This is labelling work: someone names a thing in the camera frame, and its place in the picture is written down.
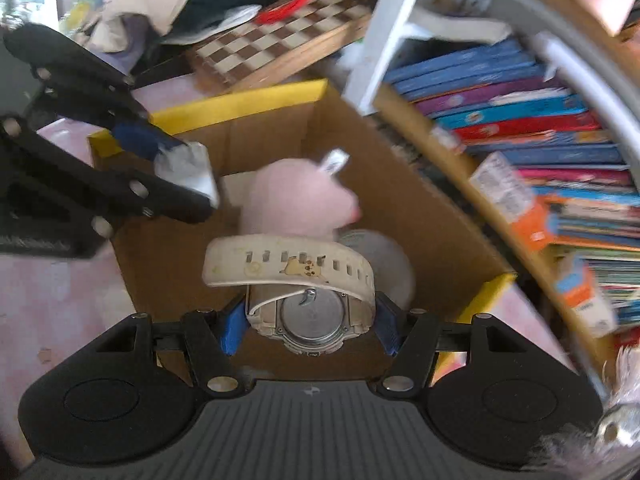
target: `stuffed animal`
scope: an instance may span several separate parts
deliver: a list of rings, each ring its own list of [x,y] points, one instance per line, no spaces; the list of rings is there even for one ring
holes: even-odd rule
[[[257,171],[242,207],[240,234],[334,240],[360,217],[358,198],[311,160],[284,158]]]

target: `cardboard box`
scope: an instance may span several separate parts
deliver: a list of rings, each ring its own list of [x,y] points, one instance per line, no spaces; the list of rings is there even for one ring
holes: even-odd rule
[[[485,282],[510,272],[478,227],[396,157],[325,81],[211,98],[160,112],[154,123],[206,145],[217,176],[258,170],[287,157],[320,161],[333,148],[345,150],[351,159],[338,178],[358,195],[362,209],[353,228],[377,230],[402,246],[417,278],[414,307],[456,320]],[[144,167],[119,153],[105,132],[92,136],[90,144],[98,167]],[[167,218],[129,221],[113,245],[136,309],[155,321],[171,321],[190,310],[223,308],[240,289],[205,286],[202,265],[208,243],[236,234],[237,220],[238,211],[224,205],[199,225]],[[162,362],[178,370],[173,358],[164,356]],[[308,357],[249,330],[232,361],[286,380],[338,380],[379,376],[390,359],[373,331],[347,341],[335,354]]]

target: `checkered board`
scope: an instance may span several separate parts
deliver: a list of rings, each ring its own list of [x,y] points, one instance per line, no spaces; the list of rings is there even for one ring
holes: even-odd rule
[[[306,6],[297,10],[292,16],[281,22],[270,25],[245,23],[233,30],[223,32],[208,40],[204,46],[196,47],[191,59],[195,61],[197,70],[204,70],[207,76],[216,83],[231,89],[239,82],[250,78],[257,82],[264,78],[256,78],[257,72],[269,71],[275,65],[283,67],[282,58],[297,51],[298,55],[307,47],[326,44],[325,38],[335,36],[340,31],[360,31],[360,35],[350,35],[351,43],[364,35],[364,28],[369,23],[370,10],[357,4],[354,0],[310,0]],[[330,52],[321,52],[317,59],[309,59],[312,64],[322,57],[335,52],[343,44],[337,45]]]

